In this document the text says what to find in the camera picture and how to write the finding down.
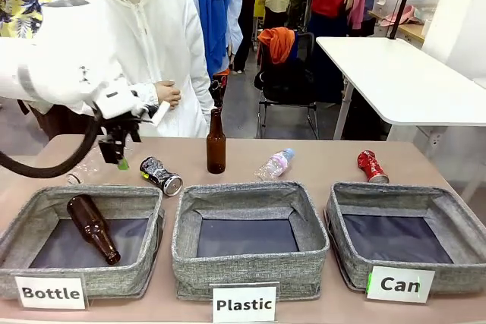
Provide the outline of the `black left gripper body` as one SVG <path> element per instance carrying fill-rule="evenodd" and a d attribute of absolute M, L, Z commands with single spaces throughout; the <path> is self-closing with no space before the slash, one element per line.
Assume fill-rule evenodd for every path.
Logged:
<path fill-rule="evenodd" d="M 110 119 L 102 117 L 101 127 L 104 127 L 106 132 L 104 133 L 104 136 L 99 139 L 99 145 L 118 144 L 124 146 L 127 136 L 129 136 L 133 142 L 140 143 L 140 124 L 149 121 L 144 118 L 146 111 L 146 109 L 141 109 L 134 114 L 133 112 L 126 112 Z"/>

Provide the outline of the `person's right hand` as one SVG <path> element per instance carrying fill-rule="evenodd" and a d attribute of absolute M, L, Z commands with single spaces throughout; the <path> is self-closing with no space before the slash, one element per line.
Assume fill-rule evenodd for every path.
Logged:
<path fill-rule="evenodd" d="M 174 81 L 160 81 L 155 83 L 155 88 L 159 104 L 167 102 L 170 109 L 178 106 L 181 100 L 181 91 L 175 87 Z"/>

